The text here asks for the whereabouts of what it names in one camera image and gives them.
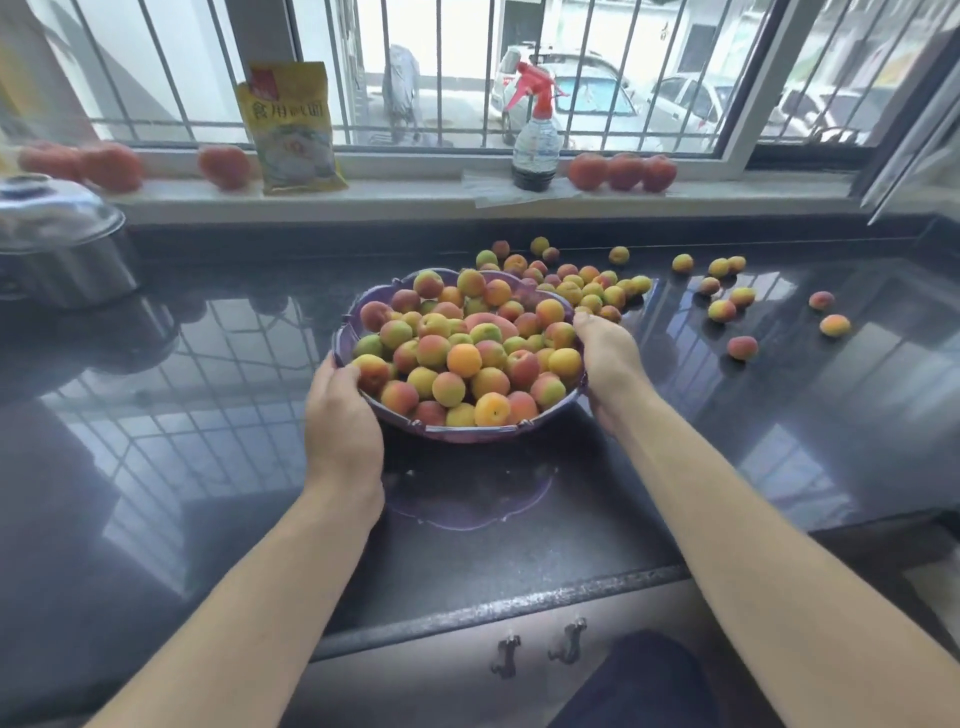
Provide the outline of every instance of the forearm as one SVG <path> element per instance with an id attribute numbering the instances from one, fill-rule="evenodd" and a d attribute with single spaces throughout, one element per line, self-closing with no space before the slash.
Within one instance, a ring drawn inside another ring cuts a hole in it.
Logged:
<path id="1" fill-rule="evenodd" d="M 724 631 L 789 726 L 948 725 L 960 667 L 795 529 L 652 388 L 621 442 Z"/>
<path id="2" fill-rule="evenodd" d="M 276 725 L 369 533 L 321 497 L 301 497 L 89 725 Z"/>

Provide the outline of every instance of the stainless steel pot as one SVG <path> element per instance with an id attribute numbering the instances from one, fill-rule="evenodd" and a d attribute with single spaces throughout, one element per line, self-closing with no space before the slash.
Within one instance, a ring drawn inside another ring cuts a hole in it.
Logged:
<path id="1" fill-rule="evenodd" d="M 56 308 L 89 308 L 141 285 L 124 214 L 81 184 L 46 175 L 0 181 L 0 267 Z"/>

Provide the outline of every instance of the red spray nozzle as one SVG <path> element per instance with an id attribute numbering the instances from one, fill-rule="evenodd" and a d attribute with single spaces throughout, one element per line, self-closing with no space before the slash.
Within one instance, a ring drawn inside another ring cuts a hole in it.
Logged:
<path id="1" fill-rule="evenodd" d="M 533 117 L 535 119 L 549 119 L 553 115 L 553 86 L 556 82 L 547 71 L 542 68 L 531 65 L 526 61 L 520 61 L 516 65 L 516 71 L 520 77 L 516 80 L 516 91 L 514 98 L 507 104 L 505 110 L 512 109 L 528 91 L 537 97 L 537 104 L 534 106 Z M 557 93 L 566 96 L 562 90 L 557 88 Z"/>

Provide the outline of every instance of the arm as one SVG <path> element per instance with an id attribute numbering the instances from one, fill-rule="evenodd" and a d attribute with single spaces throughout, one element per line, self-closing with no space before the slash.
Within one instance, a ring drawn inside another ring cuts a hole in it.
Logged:
<path id="1" fill-rule="evenodd" d="M 786 725 L 946 726 L 960 666 L 795 529 L 654 391 L 628 331 L 578 314 L 591 406 L 630 456 L 707 603 Z"/>
<path id="2" fill-rule="evenodd" d="M 383 507 L 383 440 L 356 379 L 318 370 L 303 494 L 88 726 L 279 723 Z"/>

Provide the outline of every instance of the hand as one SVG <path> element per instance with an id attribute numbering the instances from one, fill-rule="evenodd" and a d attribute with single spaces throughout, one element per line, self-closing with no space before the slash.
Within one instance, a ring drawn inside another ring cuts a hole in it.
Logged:
<path id="1" fill-rule="evenodd" d="M 306 396 L 305 496 L 369 520 L 383 510 L 383 434 L 357 391 L 356 367 L 336 369 L 328 355 Z"/>
<path id="2" fill-rule="evenodd" d="M 584 343 L 590 409 L 597 422 L 615 436 L 621 425 L 620 408 L 629 406 L 630 393 L 653 392 L 653 385 L 627 329 L 588 313 L 578 313 L 573 326 Z"/>

